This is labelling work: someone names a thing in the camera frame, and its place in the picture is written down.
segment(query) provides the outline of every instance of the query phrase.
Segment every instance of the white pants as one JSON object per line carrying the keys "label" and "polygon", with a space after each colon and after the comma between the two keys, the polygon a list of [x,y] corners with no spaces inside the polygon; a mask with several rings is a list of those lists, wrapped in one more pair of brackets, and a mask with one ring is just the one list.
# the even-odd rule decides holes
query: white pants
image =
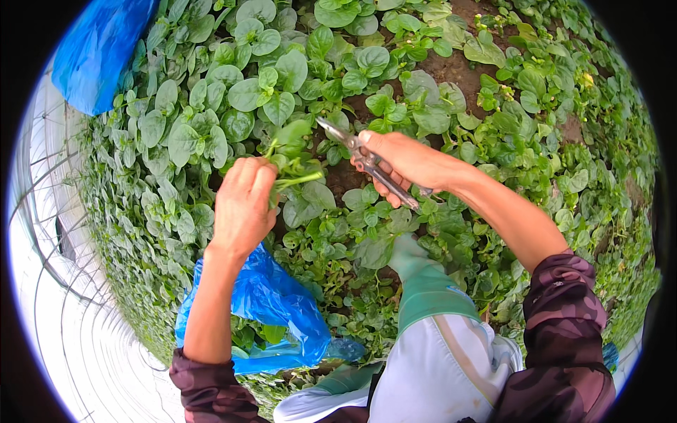
{"label": "white pants", "polygon": [[[393,346],[369,421],[486,421],[508,376],[519,370],[522,354],[515,341],[494,336],[488,324],[460,315],[427,317]],[[341,407],[365,407],[368,396],[368,387],[340,395],[307,388],[282,400],[273,417],[275,423],[314,423]]]}

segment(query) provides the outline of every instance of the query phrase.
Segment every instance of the fingernail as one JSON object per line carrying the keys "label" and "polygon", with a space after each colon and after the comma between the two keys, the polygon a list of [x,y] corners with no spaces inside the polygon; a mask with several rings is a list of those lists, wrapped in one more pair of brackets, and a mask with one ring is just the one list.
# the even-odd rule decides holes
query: fingernail
{"label": "fingernail", "polygon": [[359,133],[359,135],[357,137],[359,138],[360,141],[362,141],[364,144],[366,144],[371,139],[372,134],[373,134],[373,132],[371,132],[371,131],[362,131],[362,132]]}

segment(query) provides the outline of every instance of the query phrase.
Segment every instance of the green rubber boot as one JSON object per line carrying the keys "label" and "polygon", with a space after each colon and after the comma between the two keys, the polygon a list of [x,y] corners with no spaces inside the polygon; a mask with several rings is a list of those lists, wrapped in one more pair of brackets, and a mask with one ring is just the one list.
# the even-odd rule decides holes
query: green rubber boot
{"label": "green rubber boot", "polygon": [[388,266],[402,281],[398,337],[417,321],[439,314],[458,314],[481,323],[473,300],[444,273],[440,263],[428,258],[412,233],[403,233],[395,240]]}
{"label": "green rubber boot", "polygon": [[372,383],[372,375],[381,370],[383,363],[383,361],[379,361],[362,368],[349,364],[341,364],[314,387],[324,389],[331,395],[345,394],[346,392],[366,388]]}

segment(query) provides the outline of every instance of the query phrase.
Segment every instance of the person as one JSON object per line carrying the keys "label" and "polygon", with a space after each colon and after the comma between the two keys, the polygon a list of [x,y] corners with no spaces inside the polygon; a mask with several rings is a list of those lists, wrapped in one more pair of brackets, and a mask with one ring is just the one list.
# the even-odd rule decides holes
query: person
{"label": "person", "polygon": [[[532,275],[523,303],[526,369],[517,345],[483,323],[472,300],[428,259],[411,234],[389,262],[403,282],[399,334],[385,366],[342,365],[274,411],[295,422],[593,422],[615,398],[604,367],[606,313],[592,289],[594,268],[569,249],[549,216],[474,166],[399,133],[359,134],[393,180],[447,191],[501,236]],[[187,422],[265,422],[234,376],[230,298],[245,259],[276,222],[268,197],[276,168],[240,158],[216,197],[214,238],[172,381]],[[399,198],[374,182],[393,207]]]}

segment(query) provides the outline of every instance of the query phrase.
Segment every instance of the scissors blade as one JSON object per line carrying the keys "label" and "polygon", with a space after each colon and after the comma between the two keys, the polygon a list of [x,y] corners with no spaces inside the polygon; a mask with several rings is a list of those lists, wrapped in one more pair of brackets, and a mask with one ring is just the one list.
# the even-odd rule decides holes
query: scissors blade
{"label": "scissors blade", "polygon": [[327,130],[329,134],[331,134],[337,140],[344,143],[349,150],[352,150],[356,147],[354,145],[354,142],[352,141],[352,138],[354,137],[353,135],[350,135],[348,132],[334,126],[334,124],[332,124],[325,118],[317,117],[315,118],[315,120],[320,124],[321,127],[325,128],[325,130]]}

